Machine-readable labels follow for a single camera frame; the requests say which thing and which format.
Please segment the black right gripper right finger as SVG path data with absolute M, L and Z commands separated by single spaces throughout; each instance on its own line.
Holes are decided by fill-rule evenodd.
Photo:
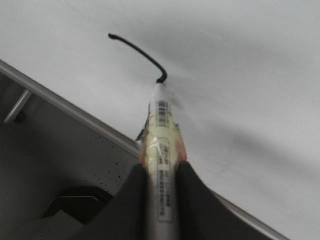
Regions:
M 183 240 L 268 240 L 229 211 L 187 161 L 176 170 L 180 234 Z

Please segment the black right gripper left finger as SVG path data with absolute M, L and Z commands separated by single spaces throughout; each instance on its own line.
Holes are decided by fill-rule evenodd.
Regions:
M 66 189 L 42 219 L 18 232 L 17 239 L 141 240 L 146 185 L 146 171 L 136 164 L 115 196 L 94 186 Z

